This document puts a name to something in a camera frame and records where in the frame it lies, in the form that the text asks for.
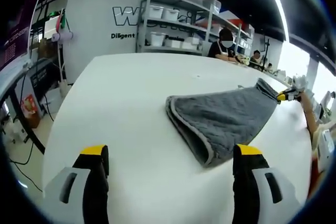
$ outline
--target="cable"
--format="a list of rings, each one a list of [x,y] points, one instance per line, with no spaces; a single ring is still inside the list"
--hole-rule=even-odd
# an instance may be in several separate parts
[[[30,43],[30,49],[29,49],[29,58],[31,59],[32,57],[32,51],[33,51],[33,42],[34,42],[34,33],[31,37],[31,43]]]
[[[70,26],[69,26],[69,23],[68,23],[67,16],[65,16],[65,22],[67,23],[67,27],[68,27],[69,31],[71,31]]]
[[[28,162],[29,162],[29,160],[30,160],[30,157],[32,156],[31,154],[32,154],[32,152],[33,152],[33,147],[34,147],[34,142],[32,142],[32,147],[30,148],[30,153],[29,153],[29,156],[28,156],[28,159],[27,159],[27,161],[26,162],[24,162],[24,163],[20,163],[20,162],[17,162],[17,161],[13,161],[12,159],[9,159],[12,163],[14,163],[14,164],[18,164],[18,165],[26,165],[26,164],[28,164]]]
[[[21,106],[21,103],[22,103],[22,96],[23,96],[23,86],[25,85],[25,80],[26,80],[26,76],[27,76],[27,73],[28,73],[29,70],[27,70],[27,72],[25,73],[25,76],[23,77],[23,80],[22,80],[22,86],[21,86],[21,95],[20,95],[20,106]]]
[[[17,166],[17,164],[14,163],[14,165],[15,165],[16,168],[22,173],[23,176],[25,176],[27,179],[29,179],[29,180],[34,184],[34,186],[35,186],[41,193],[43,193],[43,191],[42,191],[42,190],[35,184],[35,182],[20,170],[20,168]]]
[[[50,116],[50,119],[51,119],[52,121],[54,121],[54,119],[53,119],[53,117],[51,116],[50,111],[49,111],[48,99],[47,99],[46,94],[44,94],[44,98],[46,99],[46,106],[47,106],[47,111],[48,111],[48,114],[49,114],[49,116]]]
[[[43,60],[48,60],[49,62],[51,62],[51,64],[53,64],[55,67],[57,67],[58,69],[59,69],[59,66],[58,65],[56,65],[52,60],[50,60],[49,58],[40,58],[40,59],[38,59],[38,61],[37,62],[39,62],[39,61],[43,61]]]

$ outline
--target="black shirt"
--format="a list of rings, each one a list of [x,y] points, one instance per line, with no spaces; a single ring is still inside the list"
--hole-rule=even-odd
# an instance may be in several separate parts
[[[220,47],[222,49],[222,52],[227,52],[226,47],[224,47],[222,45],[222,43],[220,43],[220,42],[217,43],[215,41],[215,42],[212,43],[212,45],[211,45],[211,47],[209,49],[208,57],[215,58],[215,55],[220,55],[221,54],[221,51],[220,51],[220,49],[218,47],[218,44],[220,45]]]
[[[253,58],[253,56],[250,58],[250,61],[252,61],[252,62],[254,62],[256,64],[259,64],[259,62],[255,58]]]

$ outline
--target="white table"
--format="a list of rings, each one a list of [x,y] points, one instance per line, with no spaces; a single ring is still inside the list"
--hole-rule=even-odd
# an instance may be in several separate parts
[[[283,85],[286,86],[286,88],[290,88],[291,87],[291,85],[289,85],[287,82],[285,82],[284,80],[280,79],[279,77],[275,76],[274,74],[271,74],[269,72],[265,72],[265,74],[267,74],[268,76],[271,76],[273,79],[275,79],[278,82],[282,83]]]
[[[111,223],[231,223],[232,160],[204,169],[166,116],[165,100],[253,86],[259,77],[277,91],[286,88],[255,69],[199,56],[95,57],[57,114],[45,152],[43,187],[72,166],[83,148],[107,144]],[[311,145],[300,104],[277,106],[251,145],[287,176],[303,204]]]

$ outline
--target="floor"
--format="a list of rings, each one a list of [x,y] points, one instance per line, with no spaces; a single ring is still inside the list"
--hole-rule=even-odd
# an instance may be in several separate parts
[[[52,120],[48,114],[45,114],[44,117],[41,119],[39,126],[36,129],[33,129],[39,140],[43,143],[44,146],[47,145],[50,129],[52,127]],[[27,161],[30,149],[31,149],[32,141],[29,139],[27,143],[16,141],[15,143],[7,141],[5,146],[7,153],[11,160],[24,163]],[[31,157],[29,162],[26,165],[17,166],[20,170],[25,173],[29,178],[31,178],[34,183],[42,189],[42,167],[43,167],[43,155],[42,153],[36,148],[33,147]],[[16,174],[19,182],[24,184],[27,188],[24,187],[29,198],[37,205],[41,203],[43,198],[42,192],[40,192],[31,181],[29,181],[18,169],[17,167],[11,163],[13,167],[13,171]]]

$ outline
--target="poster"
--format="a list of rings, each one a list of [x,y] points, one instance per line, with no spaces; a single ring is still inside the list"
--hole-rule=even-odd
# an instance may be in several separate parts
[[[0,70],[15,58],[28,53],[29,33],[38,0],[25,0],[20,9],[16,25],[9,31],[5,43],[5,54],[0,57]]]

